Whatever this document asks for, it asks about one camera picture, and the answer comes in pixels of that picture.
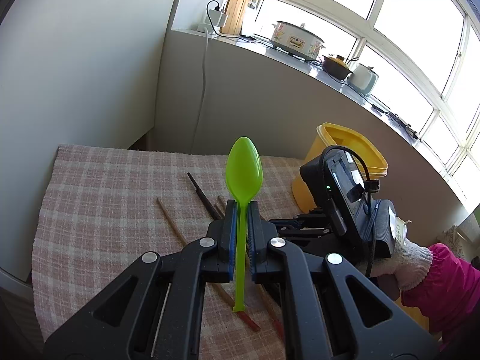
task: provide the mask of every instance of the checkered tablecloth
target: checkered tablecloth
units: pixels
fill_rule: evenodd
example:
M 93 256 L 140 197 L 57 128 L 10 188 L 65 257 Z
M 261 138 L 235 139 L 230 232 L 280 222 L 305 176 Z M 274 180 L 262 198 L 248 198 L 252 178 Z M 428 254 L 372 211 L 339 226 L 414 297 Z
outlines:
M 160 197 L 190 242 L 205 235 L 210 219 L 187 177 L 190 172 L 210 201 L 230 194 L 226 156 L 200 156 L 61 146 L 40 210 L 32 253 L 35 312 L 47 339 L 62 323 L 145 251 L 181 250 L 159 206 Z M 262 215 L 299 213 L 290 184 L 301 161 L 262 157 L 263 186 L 256 196 Z M 233 294 L 233 286 L 225 285 Z M 247 297 L 254 333 L 207 286 L 201 357 L 283 359 L 261 302 Z

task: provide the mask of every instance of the pot lid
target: pot lid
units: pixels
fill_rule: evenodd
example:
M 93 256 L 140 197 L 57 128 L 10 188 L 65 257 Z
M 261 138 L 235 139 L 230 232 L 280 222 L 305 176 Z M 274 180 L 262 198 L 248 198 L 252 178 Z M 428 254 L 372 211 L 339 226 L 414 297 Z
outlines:
M 324 43 L 322 38 L 320 38 L 318 35 L 315 35 L 313 32 L 310 32 L 310 31 L 304 29 L 303 27 L 296 26 L 296 25 L 294 25 L 294 24 L 292 24 L 292 23 L 288 23 L 287 21 L 277 21 L 277 23 L 287 24 L 287 25 L 289 25 L 289 26 L 296 27 L 296 28 L 298 28 L 299 30 L 308 32 L 310 35 L 313 35 L 315 38 L 317 38 L 320 42 Z
M 343 58 L 342 56 L 340 55 L 337 55 L 337 56 L 332 56 L 332 55 L 324 55 L 323 56 L 324 58 L 328 58 L 328 59 L 331 59 L 332 61 L 334 62 L 337 62 L 340 66 L 343 66 L 344 68 L 348 69 L 349 67 L 345 64 L 345 62 L 343 62 L 340 58 Z

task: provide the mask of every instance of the white work glove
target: white work glove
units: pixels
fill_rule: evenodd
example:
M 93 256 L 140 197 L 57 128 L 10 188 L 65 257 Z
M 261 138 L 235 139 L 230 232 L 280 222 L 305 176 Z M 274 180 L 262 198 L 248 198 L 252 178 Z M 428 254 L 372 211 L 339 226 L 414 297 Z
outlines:
M 405 242 L 397 242 L 392 257 L 376 259 L 373 262 L 370 276 L 376 278 L 382 275 L 394 274 L 398 287 L 408 291 L 418 286 L 427 275 L 432 260 L 432 254 L 426 247 L 405 238 Z M 365 274 L 367 262 L 357 264 L 356 268 Z

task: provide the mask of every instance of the yellow bucket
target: yellow bucket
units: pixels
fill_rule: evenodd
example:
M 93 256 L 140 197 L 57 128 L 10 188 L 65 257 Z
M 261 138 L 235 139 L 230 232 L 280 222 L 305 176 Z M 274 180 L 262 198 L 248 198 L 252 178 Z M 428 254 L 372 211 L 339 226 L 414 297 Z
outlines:
M 354 130 L 332 123 L 323 123 L 317 127 L 317 136 L 305 157 L 304 164 L 318 157 L 322 154 L 323 149 L 330 145 L 342 145 L 354 150 L 365 161 L 371 179 L 387 175 L 387 161 L 367 138 Z M 362 165 L 356 159 L 355 161 L 365 177 Z M 292 192 L 297 205 L 303 212 L 307 213 L 316 207 L 314 198 L 303 182 L 300 173 L 292 182 Z

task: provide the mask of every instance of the wooden chopstick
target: wooden chopstick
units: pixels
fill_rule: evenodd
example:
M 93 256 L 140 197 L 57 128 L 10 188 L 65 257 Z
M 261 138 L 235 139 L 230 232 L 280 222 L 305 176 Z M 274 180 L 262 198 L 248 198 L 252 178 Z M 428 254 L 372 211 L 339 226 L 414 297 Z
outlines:
M 217 210 L 218 214 L 220 215 L 220 217 L 221 217 L 222 219 L 225 218 L 224 211 L 223 211 L 222 208 L 218 205 L 218 203 L 214 203 L 214 204 L 213 204 L 213 207 L 215 207 L 215 209 Z
M 225 205 L 225 201 L 224 201 L 223 197 L 218 195 L 217 196 L 217 201 L 219 202 L 219 205 L 221 205 L 223 207 L 223 210 L 225 210 L 227 206 Z M 245 262 L 247 264 L 247 267 L 250 269 L 250 259 L 248 257 L 248 245 L 247 245 L 247 254 L 245 255 Z M 261 284 L 256 284 L 255 286 L 257 287 L 258 294 L 260 295 L 260 299 L 262 300 L 263 305 L 265 306 L 265 308 L 267 310 L 267 313 L 270 316 L 270 319 L 272 320 L 272 324 L 273 324 L 273 326 L 274 326 L 274 328 L 277 332 L 278 337 L 283 341 L 284 340 L 284 333 L 283 333 L 282 323 L 277 318 L 277 313 L 275 312 L 272 304 L 270 303 L 270 299 L 269 299 L 269 296 L 268 296 L 265 288 L 263 288 L 263 285 L 261 285 Z
M 167 208 L 164 206 L 162 203 L 162 200 L 160 198 L 157 198 L 157 203 L 160 206 L 161 210 L 163 211 L 163 214 L 165 215 L 166 221 L 169 223 L 170 227 L 173 229 L 173 232 L 177 236 L 178 240 L 180 243 L 185 246 L 188 244 L 187 239 L 183 236 L 182 232 L 180 229 L 177 227 L 175 222 L 173 221 L 172 217 L 170 216 Z M 233 298 L 229 295 L 228 292 L 226 292 L 223 287 L 220 285 L 220 283 L 210 283 L 214 290 L 220 295 L 220 297 L 224 300 L 224 302 L 229 305 L 230 307 L 235 306 L 235 301 Z M 258 332 L 260 330 L 260 326 L 258 326 L 249 316 L 245 311 L 239 311 L 235 312 L 235 315 L 237 315 L 248 327 L 253 330 L 254 332 Z

